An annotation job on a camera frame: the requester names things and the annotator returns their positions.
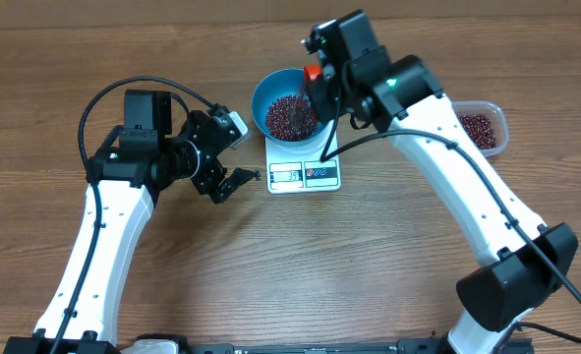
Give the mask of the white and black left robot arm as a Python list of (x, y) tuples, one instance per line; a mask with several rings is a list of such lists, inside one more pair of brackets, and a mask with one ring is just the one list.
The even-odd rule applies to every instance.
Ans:
[(88, 161), (84, 218), (57, 292), (29, 337), (12, 336), (7, 353), (114, 353), (123, 289), (137, 243), (159, 193), (188, 179), (221, 204), (258, 172), (229, 173), (218, 161), (249, 135), (242, 117), (212, 104), (190, 110), (172, 133), (170, 91), (129, 89), (124, 122)]

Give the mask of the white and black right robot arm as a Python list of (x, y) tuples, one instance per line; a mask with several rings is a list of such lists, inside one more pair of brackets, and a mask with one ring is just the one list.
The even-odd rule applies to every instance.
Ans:
[(566, 224), (547, 225), (496, 174), (417, 56), (392, 60), (368, 16), (315, 26), (304, 41), (320, 61), (308, 95), (319, 116), (351, 112), (426, 177), (461, 227), (478, 268), (456, 285), (464, 311), (441, 348), (495, 353), (561, 286), (578, 248)]

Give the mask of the red measuring scoop blue handle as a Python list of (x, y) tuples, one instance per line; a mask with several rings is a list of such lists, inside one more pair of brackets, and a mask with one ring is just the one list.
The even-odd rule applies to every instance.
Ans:
[(303, 67), (303, 75), (305, 84), (317, 81), (322, 76), (322, 68), (320, 64), (309, 64)]

